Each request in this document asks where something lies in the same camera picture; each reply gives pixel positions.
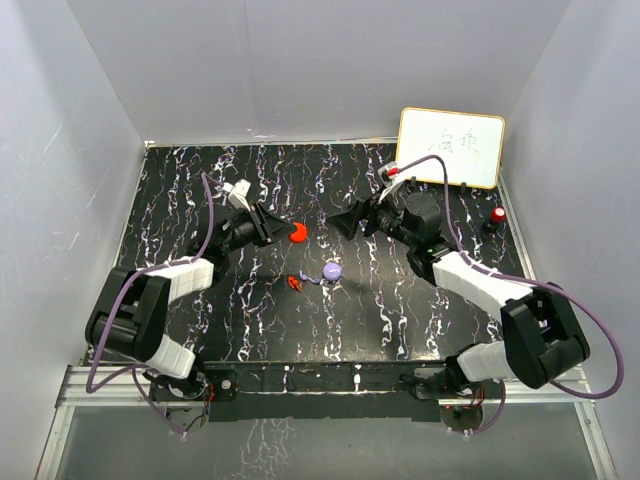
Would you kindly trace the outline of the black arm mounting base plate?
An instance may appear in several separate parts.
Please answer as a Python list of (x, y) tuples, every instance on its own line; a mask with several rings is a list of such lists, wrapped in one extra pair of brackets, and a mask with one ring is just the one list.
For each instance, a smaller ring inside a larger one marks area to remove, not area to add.
[(185, 380), (148, 375), (151, 397), (174, 408), (196, 407), (211, 422), (261, 419), (409, 418), (438, 422), (445, 408), (482, 407), (504, 386), (466, 387), (442, 361), (204, 362)]

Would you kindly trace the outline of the red wireless earbud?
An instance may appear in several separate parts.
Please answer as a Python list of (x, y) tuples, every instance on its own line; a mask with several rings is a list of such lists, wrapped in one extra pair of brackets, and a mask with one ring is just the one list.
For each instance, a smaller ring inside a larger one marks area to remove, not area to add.
[(302, 291), (302, 286), (301, 286), (301, 282), (298, 278), (296, 278), (295, 276), (289, 276), (287, 278), (287, 283), (289, 285), (290, 288), (301, 292)]

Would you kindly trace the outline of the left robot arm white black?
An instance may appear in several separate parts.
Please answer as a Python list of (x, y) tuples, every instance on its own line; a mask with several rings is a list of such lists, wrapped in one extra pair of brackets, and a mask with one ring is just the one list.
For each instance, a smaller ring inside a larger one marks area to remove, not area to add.
[(295, 224), (255, 203), (230, 218), (200, 223), (185, 255), (163, 268), (113, 268), (87, 322), (86, 341), (96, 351), (120, 354), (157, 372), (160, 383), (182, 397), (197, 398), (207, 383), (203, 362), (165, 332), (169, 305), (220, 281), (232, 252), (250, 244), (266, 247), (296, 231)]

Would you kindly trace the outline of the red earbud charging case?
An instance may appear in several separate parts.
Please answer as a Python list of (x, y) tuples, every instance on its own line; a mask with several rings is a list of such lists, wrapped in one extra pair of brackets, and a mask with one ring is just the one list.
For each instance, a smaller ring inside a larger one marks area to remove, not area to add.
[(295, 227), (294, 231), (288, 235), (289, 240), (295, 244), (300, 244), (305, 242), (308, 238), (307, 227), (300, 222), (295, 222), (294, 227)]

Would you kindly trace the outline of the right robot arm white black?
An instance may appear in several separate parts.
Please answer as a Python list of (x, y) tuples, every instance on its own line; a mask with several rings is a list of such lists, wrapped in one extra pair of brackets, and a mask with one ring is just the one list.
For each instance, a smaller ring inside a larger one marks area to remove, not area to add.
[(327, 221), (348, 240), (363, 226), (367, 236), (382, 232), (401, 242), (418, 277), (499, 321), (502, 340), (473, 344), (447, 357), (443, 371), (425, 381), (433, 390), (466, 397), (492, 379), (516, 379), (538, 389), (589, 358), (589, 344), (568, 300), (468, 265), (442, 235), (442, 214), (429, 195), (413, 193), (403, 208), (374, 195)]

